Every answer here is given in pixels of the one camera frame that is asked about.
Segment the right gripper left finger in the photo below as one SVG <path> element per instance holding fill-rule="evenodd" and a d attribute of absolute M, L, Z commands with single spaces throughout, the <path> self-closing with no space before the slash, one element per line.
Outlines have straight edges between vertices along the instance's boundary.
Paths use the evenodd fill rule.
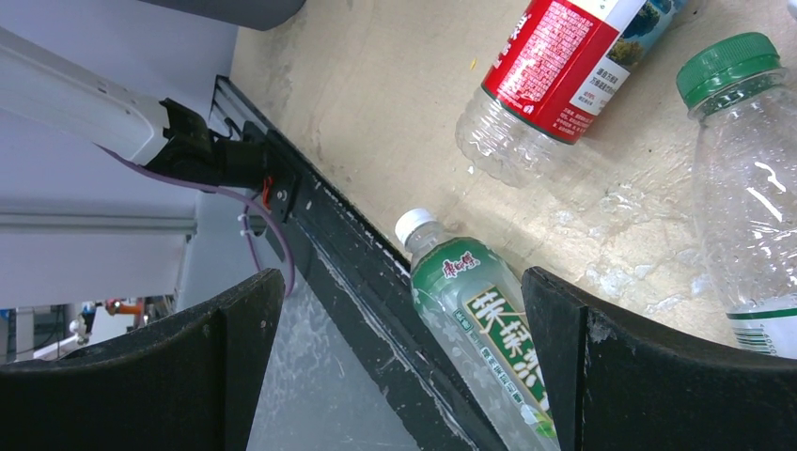
<path fill-rule="evenodd" d="M 1 368 L 5 450 L 243 450 L 285 297 L 277 270 L 53 360 Z"/>

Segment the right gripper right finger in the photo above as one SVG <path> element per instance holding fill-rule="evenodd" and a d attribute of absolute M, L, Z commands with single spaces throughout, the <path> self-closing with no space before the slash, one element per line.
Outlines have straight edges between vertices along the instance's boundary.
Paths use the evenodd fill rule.
<path fill-rule="evenodd" d="M 564 450 L 792 450 L 796 364 L 606 302 L 541 267 L 525 313 Z"/>

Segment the green tea bottle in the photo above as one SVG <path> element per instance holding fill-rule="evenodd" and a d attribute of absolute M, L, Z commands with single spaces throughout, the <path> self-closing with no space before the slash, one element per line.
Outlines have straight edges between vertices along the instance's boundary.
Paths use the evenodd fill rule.
<path fill-rule="evenodd" d="M 425 209 L 400 216 L 395 234 L 411 256 L 415 312 L 506 448 L 559 449 L 521 283 L 506 261 Z"/>

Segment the bottle red label red cap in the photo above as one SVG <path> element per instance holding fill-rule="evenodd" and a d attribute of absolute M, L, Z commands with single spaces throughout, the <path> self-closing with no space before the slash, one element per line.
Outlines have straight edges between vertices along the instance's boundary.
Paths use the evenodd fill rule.
<path fill-rule="evenodd" d="M 462 154 L 523 187 L 567 161 L 685 1 L 533 1 L 455 130 Z"/>

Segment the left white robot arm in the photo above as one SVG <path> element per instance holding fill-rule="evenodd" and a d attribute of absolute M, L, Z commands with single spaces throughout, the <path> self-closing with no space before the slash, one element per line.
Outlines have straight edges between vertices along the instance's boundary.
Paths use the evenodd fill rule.
<path fill-rule="evenodd" d="M 84 137 L 153 179 L 204 192 L 262 187 L 263 145 L 212 131 L 193 109 L 138 93 L 1 31 L 1 107 Z"/>

